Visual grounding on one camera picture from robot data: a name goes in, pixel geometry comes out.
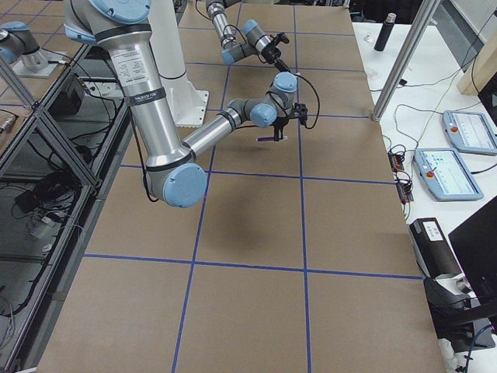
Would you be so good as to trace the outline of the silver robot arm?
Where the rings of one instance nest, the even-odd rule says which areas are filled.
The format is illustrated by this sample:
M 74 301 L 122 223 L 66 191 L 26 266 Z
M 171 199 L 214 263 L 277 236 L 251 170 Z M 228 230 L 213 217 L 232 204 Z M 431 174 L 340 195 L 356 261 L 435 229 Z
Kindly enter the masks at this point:
M 210 20 L 214 26 L 221 44 L 221 58 L 225 64 L 233 65 L 252 55 L 258 57 L 263 64 L 273 65 L 281 72 L 290 72 L 290 67 L 282 59 L 282 52 L 278 48 L 280 43 L 289 44 L 285 33 L 269 35 L 254 20 L 249 19 L 241 29 L 228 22 L 225 9 L 240 1 L 205 1 L 203 14 L 198 9 L 198 1 L 195 1 L 196 11 Z
M 181 138 L 160 69 L 173 64 L 173 75 L 185 70 L 174 8 L 169 1 L 67 1 L 66 35 L 82 44 L 105 49 L 112 60 L 124 99 L 148 153 L 144 185 L 155 198 L 173 207 L 190 207 L 202 200 L 207 174 L 196 158 L 241 124 L 281 127 L 297 116 L 297 77 L 280 58 L 278 43 L 285 35 L 268 37 L 258 23 L 242 27 L 244 42 L 225 15 L 228 1 L 208 1 L 207 15 L 220 39 L 222 58 L 233 64 L 258 55 L 278 68 L 260 99 L 232 100 L 211 122 Z

